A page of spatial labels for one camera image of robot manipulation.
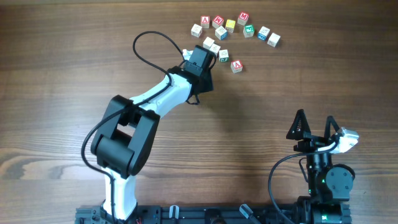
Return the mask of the blue L wooden block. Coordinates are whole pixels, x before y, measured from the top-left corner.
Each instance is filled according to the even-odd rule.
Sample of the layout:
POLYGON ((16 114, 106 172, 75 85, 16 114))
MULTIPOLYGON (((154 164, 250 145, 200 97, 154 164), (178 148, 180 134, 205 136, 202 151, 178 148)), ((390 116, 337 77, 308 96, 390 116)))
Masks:
POLYGON ((280 35, 272 33, 267 41, 267 44, 271 47, 276 47, 278 41, 280 40, 280 35))

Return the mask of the plain wooden block red side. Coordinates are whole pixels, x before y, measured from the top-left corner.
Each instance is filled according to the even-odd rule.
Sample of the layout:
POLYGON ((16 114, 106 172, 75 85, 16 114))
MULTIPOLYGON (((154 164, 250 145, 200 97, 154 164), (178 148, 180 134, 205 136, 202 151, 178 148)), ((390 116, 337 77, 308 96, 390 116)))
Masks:
POLYGON ((203 28, 198 24, 194 24, 191 28, 191 35, 194 37, 200 37, 202 34, 203 28))

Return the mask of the plain wooden block green side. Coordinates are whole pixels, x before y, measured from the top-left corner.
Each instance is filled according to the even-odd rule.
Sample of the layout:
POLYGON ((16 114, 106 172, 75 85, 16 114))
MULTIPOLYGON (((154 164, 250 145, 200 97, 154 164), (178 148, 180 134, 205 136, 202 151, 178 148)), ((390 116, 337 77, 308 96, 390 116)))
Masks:
POLYGON ((210 38, 210 37, 207 37, 204 41, 203 41, 203 47, 205 48, 205 49, 210 49, 211 48, 211 46, 214 44, 214 40, 212 39, 212 38, 210 38))

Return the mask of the blue H wooden block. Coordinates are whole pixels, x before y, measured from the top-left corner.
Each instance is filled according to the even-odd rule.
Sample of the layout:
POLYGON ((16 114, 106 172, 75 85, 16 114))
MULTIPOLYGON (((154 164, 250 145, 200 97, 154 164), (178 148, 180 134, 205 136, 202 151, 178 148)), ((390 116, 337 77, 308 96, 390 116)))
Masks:
POLYGON ((215 36, 219 40, 224 40, 228 36, 228 31, 223 26, 219 26, 215 29, 215 36))

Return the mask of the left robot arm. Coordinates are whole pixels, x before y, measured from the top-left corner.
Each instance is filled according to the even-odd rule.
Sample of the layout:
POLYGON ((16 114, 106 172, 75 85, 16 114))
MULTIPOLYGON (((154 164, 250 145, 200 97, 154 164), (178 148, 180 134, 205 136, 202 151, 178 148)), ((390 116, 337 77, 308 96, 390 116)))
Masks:
POLYGON ((109 223, 127 223, 137 209, 136 177, 147 162, 160 119, 192 96, 213 89, 211 69, 217 54, 197 45, 183 52, 183 63, 166 71, 163 80, 147 92, 111 99, 103 119, 94 128, 91 153, 107 182, 101 217, 109 223))

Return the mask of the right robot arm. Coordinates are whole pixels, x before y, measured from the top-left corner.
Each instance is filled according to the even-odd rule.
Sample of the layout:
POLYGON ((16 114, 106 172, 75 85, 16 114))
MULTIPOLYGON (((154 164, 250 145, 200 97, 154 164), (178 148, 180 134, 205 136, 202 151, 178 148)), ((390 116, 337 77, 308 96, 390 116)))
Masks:
POLYGON ((332 163, 332 155, 342 154, 359 140, 356 131, 337 125, 332 116, 327 117, 323 136, 311 133, 304 110, 298 110, 286 135, 298 141, 294 151, 305 154, 308 197, 300 196, 292 210, 293 223, 352 222, 347 202, 355 179, 354 170, 344 164, 332 163))

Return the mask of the plain engraved wooden block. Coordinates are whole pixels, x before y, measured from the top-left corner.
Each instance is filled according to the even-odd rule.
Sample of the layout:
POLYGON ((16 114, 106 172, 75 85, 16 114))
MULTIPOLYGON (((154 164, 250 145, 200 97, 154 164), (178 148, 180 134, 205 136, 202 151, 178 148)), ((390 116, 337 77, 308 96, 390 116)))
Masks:
POLYGON ((215 43, 211 45, 209 48, 209 51, 215 54, 216 57, 218 57, 218 52, 220 51, 221 47, 215 43))

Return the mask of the red A wooden block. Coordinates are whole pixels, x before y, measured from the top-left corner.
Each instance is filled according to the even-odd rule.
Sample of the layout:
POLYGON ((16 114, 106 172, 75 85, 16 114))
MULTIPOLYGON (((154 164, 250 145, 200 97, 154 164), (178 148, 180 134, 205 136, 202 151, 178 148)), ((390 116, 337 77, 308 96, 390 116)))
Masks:
POLYGON ((234 60, 231 62, 231 69, 233 73, 238 73, 243 70, 243 64, 240 60, 234 60))

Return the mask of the red A block far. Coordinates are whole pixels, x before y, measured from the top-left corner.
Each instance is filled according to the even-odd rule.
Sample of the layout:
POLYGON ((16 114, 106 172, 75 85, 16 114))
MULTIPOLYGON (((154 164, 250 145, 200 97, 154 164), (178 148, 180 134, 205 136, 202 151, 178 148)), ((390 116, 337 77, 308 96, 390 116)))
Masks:
POLYGON ((202 28, 208 29, 210 27, 210 16, 201 16, 200 25, 202 28))

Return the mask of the blue P wooden block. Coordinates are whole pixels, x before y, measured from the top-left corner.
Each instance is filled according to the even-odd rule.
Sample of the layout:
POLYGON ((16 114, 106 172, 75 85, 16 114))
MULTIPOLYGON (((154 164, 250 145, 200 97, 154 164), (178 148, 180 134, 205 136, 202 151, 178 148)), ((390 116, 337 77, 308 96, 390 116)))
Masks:
POLYGON ((267 39, 267 36, 269 35, 269 32, 270 32, 269 28, 262 26, 257 33, 257 38, 265 41, 267 39))

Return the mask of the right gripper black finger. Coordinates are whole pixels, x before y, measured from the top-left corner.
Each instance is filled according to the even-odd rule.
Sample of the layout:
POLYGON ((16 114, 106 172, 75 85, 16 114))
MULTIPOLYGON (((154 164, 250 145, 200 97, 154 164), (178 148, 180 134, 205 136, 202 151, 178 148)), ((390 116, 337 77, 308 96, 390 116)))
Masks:
POLYGON ((324 131, 324 138, 325 139, 329 139, 330 137, 332 137, 332 135, 334 135, 336 132, 338 132, 338 130, 340 129, 340 127, 338 126, 337 122, 335 121, 333 116, 328 116, 326 118, 326 124, 325 124, 325 131, 324 131), (333 128, 335 130, 334 133, 331 133, 331 128, 333 128))
POLYGON ((310 139, 311 130, 303 109, 297 111, 295 119, 286 135, 287 139, 310 139))

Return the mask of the green top wooden block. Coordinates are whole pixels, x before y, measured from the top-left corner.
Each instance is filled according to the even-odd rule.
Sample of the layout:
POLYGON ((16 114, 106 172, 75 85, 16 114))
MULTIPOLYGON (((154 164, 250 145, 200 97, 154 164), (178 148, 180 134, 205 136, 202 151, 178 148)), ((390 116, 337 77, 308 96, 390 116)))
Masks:
POLYGON ((252 24, 250 25, 246 25, 243 28, 243 34, 245 38, 249 38, 252 37, 254 35, 255 29, 254 26, 252 24))

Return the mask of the red W wooden block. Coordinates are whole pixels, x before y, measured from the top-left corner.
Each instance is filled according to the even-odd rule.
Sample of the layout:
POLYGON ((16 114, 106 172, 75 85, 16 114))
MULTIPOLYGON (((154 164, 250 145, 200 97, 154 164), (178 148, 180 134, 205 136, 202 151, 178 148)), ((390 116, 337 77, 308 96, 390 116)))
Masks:
POLYGON ((221 16, 219 16, 219 15, 216 15, 216 16, 213 18, 213 20, 212 20, 212 26, 213 26, 215 29, 219 28, 220 26, 223 26, 223 23, 224 23, 224 18, 221 17, 221 16))

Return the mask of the red M wooden block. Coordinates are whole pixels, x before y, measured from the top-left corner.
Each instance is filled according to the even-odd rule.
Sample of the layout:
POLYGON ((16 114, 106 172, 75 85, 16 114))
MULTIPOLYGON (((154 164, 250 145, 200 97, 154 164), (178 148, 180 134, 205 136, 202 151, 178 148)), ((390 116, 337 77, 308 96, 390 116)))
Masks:
POLYGON ((245 26, 248 22, 248 19, 249 19, 249 14, 242 11, 238 16, 238 24, 245 26))

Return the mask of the green J wooden block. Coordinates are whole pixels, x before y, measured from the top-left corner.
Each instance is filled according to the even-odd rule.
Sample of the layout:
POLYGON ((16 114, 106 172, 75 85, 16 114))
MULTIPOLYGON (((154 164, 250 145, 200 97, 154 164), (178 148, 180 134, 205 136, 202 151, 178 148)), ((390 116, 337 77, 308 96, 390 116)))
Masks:
POLYGON ((229 60, 229 53, 227 49, 218 52, 218 59, 220 62, 227 62, 229 60))

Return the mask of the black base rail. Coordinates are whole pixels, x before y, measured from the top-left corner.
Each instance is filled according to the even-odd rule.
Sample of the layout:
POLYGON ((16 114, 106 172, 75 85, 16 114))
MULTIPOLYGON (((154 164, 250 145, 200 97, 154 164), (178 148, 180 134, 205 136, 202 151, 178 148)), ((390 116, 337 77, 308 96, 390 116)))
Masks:
POLYGON ((100 206, 78 208, 75 222, 79 224, 141 223, 141 224, 212 224, 212 223, 342 223, 353 220, 348 205, 283 204, 281 212, 271 206, 250 207, 170 207, 139 205, 125 220, 115 219, 100 206))

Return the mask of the yellow wooden block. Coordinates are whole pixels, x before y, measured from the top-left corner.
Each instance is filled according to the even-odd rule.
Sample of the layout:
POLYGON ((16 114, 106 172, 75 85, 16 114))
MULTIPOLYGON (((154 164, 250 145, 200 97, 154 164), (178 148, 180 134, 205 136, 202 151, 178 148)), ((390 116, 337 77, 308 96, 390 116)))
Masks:
POLYGON ((236 25, 236 21, 231 20, 231 19, 228 19, 228 20, 226 21, 226 24, 225 24, 225 29, 226 29, 229 33, 233 33, 233 32, 234 32, 235 25, 236 25))

